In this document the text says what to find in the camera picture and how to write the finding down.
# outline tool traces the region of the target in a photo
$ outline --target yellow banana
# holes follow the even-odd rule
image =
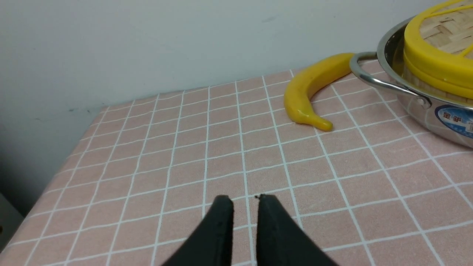
[[[351,72],[353,55],[340,53],[325,58],[305,68],[289,82],[284,93],[284,108],[292,121],[323,131],[332,130],[332,122],[315,114],[310,99],[320,89]]]

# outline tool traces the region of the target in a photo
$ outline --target pot rim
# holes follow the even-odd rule
[[[435,99],[440,102],[444,102],[445,104],[450,104],[456,107],[468,109],[473,111],[473,106],[466,105],[464,102],[459,102],[455,101],[453,99],[441,97],[439,95],[434,95],[431,93],[428,93],[423,90],[418,90],[416,89],[416,86],[408,82],[407,80],[403,79],[401,76],[399,76],[391,67],[391,65],[388,63],[387,56],[393,56],[392,54],[387,54],[386,51],[386,46],[391,43],[397,41],[395,45],[397,46],[399,44],[399,40],[403,40],[404,38],[404,30],[407,26],[407,24],[413,19],[414,17],[408,18],[404,20],[403,22],[397,24],[393,28],[391,28],[389,31],[386,32],[386,34],[381,38],[381,40],[378,43],[378,48],[377,48],[377,58],[378,62],[381,65],[381,68],[386,72],[386,74],[394,79],[398,84],[401,84],[402,86],[408,88],[409,90],[415,91],[418,94],[421,94],[429,99]]]

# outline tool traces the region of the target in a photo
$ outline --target white grid line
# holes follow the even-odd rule
[[[210,120],[210,87],[207,88],[208,102],[207,102],[207,135],[205,137],[205,166],[204,166],[204,180],[202,193],[202,218],[205,216],[205,203],[207,202],[207,166],[209,157],[209,120]]]
[[[340,190],[343,201],[345,202],[345,205],[347,206],[347,210],[350,214],[350,217],[353,220],[353,224],[356,227],[358,236],[359,236],[361,242],[363,243],[363,247],[366,251],[368,259],[371,262],[371,264],[374,265],[375,262],[374,262],[373,256],[371,255],[371,252],[369,251],[369,248],[368,248],[367,244],[365,243],[365,238],[363,236],[363,232],[361,231],[361,227],[359,226],[358,221],[356,220],[355,214],[353,213],[352,207],[350,206],[350,203],[348,202],[348,198],[345,195],[345,192],[342,188],[342,185],[341,185],[340,180],[338,178],[337,172],[335,171],[335,167],[333,167],[332,161],[330,160],[330,156],[328,155],[327,150],[325,149],[324,143],[322,142],[322,139],[320,138],[320,134],[318,133],[317,129],[315,129],[315,128],[314,128],[314,131],[317,135],[317,139],[320,143],[320,147],[322,148],[322,152],[324,153],[324,157],[328,162],[328,165],[329,165],[330,170],[332,172],[333,178],[335,179],[335,182],[337,183],[338,189]]]
[[[237,82],[235,81],[235,91],[238,92],[238,86]],[[250,201],[248,198],[248,179],[246,177],[246,164],[245,164],[245,149],[243,145],[243,134],[241,131],[241,119],[240,119],[240,106],[237,109],[238,111],[238,130],[239,130],[239,135],[240,135],[240,147],[241,147],[241,161],[242,161],[242,167],[243,167],[243,182],[245,185],[245,204],[246,204],[246,219],[248,224],[251,224],[251,214],[250,214]],[[255,260],[255,254],[254,254],[254,247],[253,247],[253,234],[250,229],[248,229],[248,239],[250,241],[249,243],[249,248],[250,248],[250,258],[252,261]]]
[[[333,179],[324,180],[324,181],[318,181],[318,182],[314,182],[314,183],[296,185],[296,186],[294,186],[294,188],[304,187],[304,186],[316,186],[316,185],[319,185],[319,184],[330,183],[330,182],[334,182],[334,181],[335,181],[335,179],[333,178]],[[460,186],[462,186],[462,185],[473,185],[473,181],[471,181],[471,182],[459,183],[458,185],[460,185]],[[442,187],[439,187],[439,188],[434,188],[434,189],[430,189],[430,190],[425,190],[425,191],[417,192],[417,193],[414,193],[414,194],[404,195],[404,196],[402,196],[401,198],[402,198],[402,199],[408,199],[408,198],[417,197],[417,196],[420,196],[420,195],[427,195],[427,194],[430,194],[430,193],[442,191],[442,190],[449,189],[449,188],[453,188],[453,185],[442,186]],[[265,193],[266,193],[266,194],[273,194],[273,193],[285,191],[285,190],[288,190],[288,189],[289,189],[288,187],[278,188],[278,189],[266,191]],[[246,198],[246,197],[248,197],[248,198],[253,198],[254,195],[238,196],[238,197],[232,198],[231,200],[232,200],[232,201],[236,201],[236,200],[239,200],[239,199],[244,199],[244,198]],[[125,199],[125,198],[126,198],[126,197],[122,197],[122,198],[117,198],[117,199],[108,200],[108,201],[122,200],[122,199]],[[351,208],[352,208],[352,209],[356,209],[356,208],[360,208],[360,207],[364,207],[364,206],[369,206],[369,205],[375,205],[375,204],[379,204],[379,203],[386,203],[386,202],[398,201],[398,200],[400,200],[401,198],[395,197],[395,198],[388,198],[388,199],[383,199],[383,200],[371,201],[371,202],[366,202],[366,203],[362,203],[362,204],[353,205],[353,206],[351,206]],[[211,206],[211,205],[212,205],[212,203],[205,203],[205,204],[204,204],[204,207]],[[77,208],[83,208],[83,207],[87,207],[87,205],[77,206],[77,207],[71,207],[71,208],[67,208],[67,209],[77,209]],[[170,214],[170,213],[178,213],[178,212],[182,212],[182,211],[186,211],[186,210],[191,210],[191,209],[196,209],[196,208],[202,208],[202,204],[196,205],[196,206],[185,207],[185,208],[181,208],[181,209],[177,209],[177,210],[172,210],[172,211],[168,211],[168,212],[163,212],[162,215]],[[315,213],[305,213],[305,214],[301,214],[300,217],[310,217],[310,216],[316,216],[316,215],[323,215],[323,214],[327,214],[327,213],[334,213],[334,212],[345,211],[345,210],[348,210],[348,207],[343,207],[343,208],[338,208],[338,209],[331,209],[331,210],[322,211],[322,212],[315,212]],[[157,214],[152,214],[152,215],[143,216],[143,217],[139,217],[139,218],[133,218],[133,219],[128,219],[128,220],[122,220],[122,223],[123,223],[123,222],[133,222],[133,221],[144,220],[144,219],[148,219],[148,218],[152,218],[152,217],[158,217],[158,216],[160,216],[160,215],[161,215],[160,213],[157,213]],[[14,246],[14,245],[18,245],[18,244],[23,244],[23,243],[29,243],[29,242],[33,242],[33,241],[37,241],[37,240],[42,240],[42,239],[48,239],[48,238],[52,238],[52,237],[56,237],[56,236],[61,236],[61,235],[67,235],[67,234],[76,233],[76,232],[87,231],[87,230],[94,229],[94,228],[109,227],[109,226],[117,225],[117,224],[118,224],[118,222],[108,223],[108,224],[101,224],[101,225],[95,225],[95,226],[90,226],[90,227],[87,227],[87,228],[83,228],[82,230],[75,230],[75,231],[68,231],[68,232],[64,232],[64,233],[58,233],[58,234],[54,234],[54,235],[47,235],[47,236],[39,237],[39,238],[36,238],[36,239],[22,240],[22,241],[10,243],[10,246]],[[241,228],[245,228],[246,226],[247,226],[247,225],[242,225],[242,226],[239,226],[239,227],[234,227],[234,229],[235,229],[235,230],[238,230],[238,229],[241,229]]]
[[[459,227],[463,227],[463,226],[470,225],[470,224],[473,224],[473,220],[466,221],[466,222],[461,222],[461,223],[457,223],[457,224],[452,224],[452,225],[447,225],[447,226],[440,226],[440,227],[425,230],[425,232],[426,233],[432,233],[432,232],[437,232],[437,231],[449,230],[449,229],[459,228]],[[242,228],[252,228],[252,227],[256,227],[256,225],[255,224],[245,225],[245,226],[236,228],[236,230],[242,229]],[[405,234],[401,234],[401,235],[395,235],[395,236],[383,237],[383,238],[378,238],[378,239],[373,239],[373,240],[367,240],[366,243],[367,244],[374,244],[374,243],[379,243],[379,242],[383,242],[383,241],[401,239],[401,238],[406,238],[406,237],[409,237],[409,236],[417,236],[417,235],[420,235],[420,232],[415,231],[415,232],[409,232],[409,233],[405,233]],[[170,241],[166,241],[166,242],[161,242],[161,243],[158,243],[158,246],[163,246],[163,245],[176,243],[176,242],[183,242],[186,239],[187,238],[182,238],[182,239],[174,239],[174,240],[170,240]],[[351,243],[351,244],[346,244],[346,245],[340,245],[340,246],[324,248],[323,251],[328,252],[328,251],[334,251],[334,250],[339,250],[339,249],[344,249],[344,248],[352,248],[352,247],[357,247],[357,246],[362,246],[362,245],[363,245],[362,242],[356,242],[356,243]],[[119,253],[124,253],[124,252],[129,252],[129,251],[141,250],[141,249],[151,248],[153,246],[154,245],[147,245],[147,246],[141,246],[141,247],[130,248],[130,249],[122,249],[122,250],[113,251],[112,254],[119,254]],[[72,259],[70,261],[56,262],[54,264],[48,264],[46,266],[63,265],[66,262],[74,262],[74,261],[92,259],[92,258],[104,256],[104,255],[107,255],[107,253],[92,255],[92,256],[88,256],[88,257],[75,258],[75,259]],[[233,264],[233,266],[235,266],[235,265],[245,265],[245,264],[252,263],[252,262],[255,262],[255,261],[249,260],[249,261],[245,261],[245,262],[240,262],[240,263],[237,263],[237,264]]]
[[[351,112],[348,110],[345,102],[342,101],[342,98],[339,97],[341,103],[343,104],[344,108],[347,110],[347,113],[348,115],[350,116],[351,120],[353,121],[353,123],[355,124],[355,126],[358,126],[358,123],[356,122],[356,120],[353,118],[353,116],[351,115]],[[435,256],[435,258],[437,259],[438,263],[440,265],[444,265],[442,259],[440,258],[440,255],[437,253],[437,251],[434,249],[432,243],[430,242],[429,238],[427,237],[426,233],[423,231],[422,227],[420,226],[419,222],[417,221],[417,219],[415,218],[414,214],[412,213],[411,209],[409,208],[409,206],[407,205],[406,201],[402,198],[402,195],[401,193],[399,192],[396,184],[394,183],[394,181],[391,179],[391,175],[389,174],[389,172],[385,169],[383,163],[381,162],[381,160],[379,159],[379,157],[376,155],[375,151],[373,150],[373,147],[369,144],[368,140],[366,139],[366,136],[363,134],[362,130],[358,127],[358,131],[359,133],[361,134],[361,137],[363,138],[363,140],[365,141],[366,145],[368,146],[369,150],[371,151],[371,154],[373,154],[373,156],[375,157],[375,160],[378,162],[379,166],[381,167],[381,169],[383,170],[383,172],[386,174],[386,177],[388,178],[389,180],[389,183],[391,183],[391,186],[393,187],[394,191],[396,192],[396,195],[398,196],[398,198],[401,200],[401,203],[403,204],[404,208],[406,209],[407,213],[409,214],[409,216],[411,217],[412,221],[414,222],[417,230],[420,232],[420,234],[422,235],[422,237],[424,238],[425,242],[427,243],[427,246],[429,247],[430,251],[432,252],[432,254]]]
[[[92,134],[92,136],[95,135],[95,133],[97,132],[97,129],[98,129],[98,127],[95,129],[95,131],[94,131],[94,133]],[[70,177],[70,179],[69,179],[69,181],[67,182],[67,184],[72,181],[72,178],[74,177],[74,174],[75,174],[75,172],[76,172],[77,166],[80,164],[80,161],[82,160],[83,157],[84,157],[84,154],[82,154],[81,157],[79,158],[79,160],[77,161],[76,168],[73,170],[72,176]],[[53,218],[54,210],[55,210],[55,209],[57,208],[57,206],[59,205],[59,202],[61,201],[62,195],[64,194],[64,191],[65,191],[65,189],[63,189],[63,190],[61,191],[61,193],[59,194],[59,197],[58,197],[58,199],[56,200],[56,203],[54,204],[53,210],[51,211],[51,213],[50,213],[50,215],[49,215],[48,221],[46,222],[46,225],[44,226],[43,231],[41,232],[40,237],[44,236],[44,233],[46,232],[46,229],[48,228],[49,223],[51,222],[51,219]],[[36,248],[38,247],[39,242],[40,242],[40,240],[38,240],[38,241],[35,243],[35,246],[34,246],[33,249],[31,250],[31,253],[29,254],[28,258],[26,259],[25,265],[28,265],[28,264],[29,264],[31,258],[33,257],[34,252],[36,251]]]
[[[125,118],[125,123],[123,123],[122,130],[123,130],[123,128],[125,127],[126,121],[128,120],[128,116],[130,115],[131,108],[133,107],[134,102],[135,102],[135,101],[133,101],[133,102],[131,103],[131,107],[130,107],[130,109],[128,110],[127,117]],[[105,171],[106,171],[106,169],[107,169],[108,163],[109,163],[110,159],[111,159],[112,156],[113,156],[113,153],[114,153],[115,148],[116,148],[116,144],[118,143],[118,139],[120,138],[120,135],[121,135],[121,134],[122,134],[121,132],[118,133],[118,138],[117,138],[117,140],[116,140],[116,142],[115,142],[115,146],[112,148],[112,151],[110,152],[110,155],[109,155],[109,157],[108,157],[108,161],[107,161],[107,163],[105,163],[104,169],[102,170],[102,174],[101,174],[99,180],[101,180],[101,179],[103,178],[104,174],[105,174]],[[85,222],[86,222],[86,220],[87,220],[87,217],[88,217],[88,214],[89,214],[89,211],[90,211],[90,207],[92,206],[92,203],[94,202],[95,196],[97,195],[97,191],[98,191],[99,184],[100,184],[100,182],[97,182],[97,184],[96,184],[96,186],[95,186],[94,195],[93,195],[92,198],[90,199],[89,206],[88,206],[87,209],[86,209],[86,214],[84,215],[84,218],[82,219],[82,222],[81,222],[80,227],[79,227],[79,231],[80,231],[82,228],[84,228],[84,224],[85,224]],[[77,233],[77,235],[76,235],[76,237],[75,237],[75,239],[74,239],[74,242],[72,243],[72,247],[70,248],[70,251],[69,251],[69,253],[68,253],[68,255],[67,255],[66,260],[69,260],[70,257],[72,256],[72,252],[74,251],[74,248],[75,248],[75,246],[76,246],[76,244],[77,244],[77,241],[79,240],[79,235],[80,235],[80,233]]]
[[[166,187],[164,189],[164,197],[163,197],[163,204],[161,206],[161,215],[159,216],[159,221],[158,221],[158,228],[156,230],[156,239],[154,241],[154,249],[153,249],[153,255],[152,255],[152,258],[151,258],[151,265],[154,265],[154,261],[156,259],[156,250],[158,248],[158,241],[159,241],[159,233],[161,231],[161,224],[162,224],[162,220],[163,220],[163,215],[162,213],[164,212],[164,207],[166,205],[166,196],[167,196],[167,190],[168,190],[168,187],[169,187],[169,179],[171,177],[171,166],[173,165],[173,161],[174,161],[174,152],[175,152],[175,149],[176,149],[176,143],[177,143],[177,129],[179,128],[179,122],[180,122],[180,118],[181,118],[181,113],[182,113],[182,104],[184,102],[184,93],[182,94],[182,98],[181,98],[181,107],[179,109],[179,118],[177,119],[177,125],[176,125],[176,133],[174,135],[174,144],[173,144],[173,150],[171,152],[171,162],[169,163],[169,168],[167,169],[167,179],[166,179]]]
[[[154,109],[156,109],[156,106],[158,105],[158,99],[159,99],[159,96],[156,96],[156,100],[155,100],[155,103],[154,103]],[[154,113],[151,115],[151,118],[150,118],[150,122],[153,121],[153,117],[154,117]],[[135,167],[135,171],[133,173],[133,175],[131,176],[131,183],[130,183],[130,188],[128,190],[128,194],[126,196],[126,199],[125,199],[125,204],[123,204],[123,209],[122,209],[122,213],[120,214],[120,219],[118,221],[118,225],[117,225],[117,228],[115,229],[115,234],[114,234],[114,238],[112,240],[112,244],[110,245],[110,249],[109,249],[109,255],[107,256],[107,265],[110,264],[110,258],[112,256],[111,252],[113,251],[114,247],[115,247],[115,241],[116,241],[116,238],[118,236],[118,233],[120,231],[120,225],[122,223],[122,220],[123,220],[123,217],[125,215],[125,211],[126,211],[126,208],[127,208],[127,204],[128,204],[128,200],[130,199],[130,194],[131,194],[131,190],[133,189],[133,183],[135,181],[135,176],[136,176],[136,172],[138,171],[138,168],[140,167],[140,159],[141,159],[141,155],[143,154],[143,151],[146,147],[146,141],[148,139],[148,134],[149,134],[149,130],[151,128],[151,125],[148,127],[148,130],[146,131],[146,137],[145,137],[145,141],[143,142],[143,145],[142,145],[142,148],[141,148],[141,153],[137,159],[137,162],[136,162],[136,167]]]
[[[424,118],[424,122],[425,122],[425,125],[427,125],[427,128],[429,129],[429,123],[427,121],[427,114],[428,112],[425,113],[425,118]],[[424,152],[427,154],[428,158],[432,160],[432,162],[435,164],[435,166],[438,168],[438,170],[442,173],[443,176],[445,176],[445,178],[450,182],[450,184],[452,184],[455,188],[455,190],[460,194],[460,196],[465,200],[465,202],[468,204],[468,206],[473,210],[473,204],[471,203],[471,201],[465,196],[465,194],[463,193],[463,191],[461,191],[458,186],[456,185],[456,183],[452,180],[452,178],[447,174],[447,172],[445,172],[445,170],[441,167],[441,165],[437,162],[437,160],[432,157],[432,154],[430,153],[430,151],[424,146],[424,144],[422,144],[422,142],[419,140],[419,138],[417,138],[417,136],[415,136],[414,134],[412,134],[414,139],[416,140],[416,142],[420,145],[420,147],[424,150]],[[462,138],[460,138],[459,134],[456,134],[458,136],[458,138],[466,145],[466,143],[463,141]]]

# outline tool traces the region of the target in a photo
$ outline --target white wall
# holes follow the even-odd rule
[[[28,209],[87,110],[373,50],[442,1],[0,0],[0,160],[13,179],[3,186]]]

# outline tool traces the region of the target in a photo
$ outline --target bamboo steamer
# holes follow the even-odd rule
[[[414,17],[404,32],[403,78],[473,105],[473,0],[450,0]]]

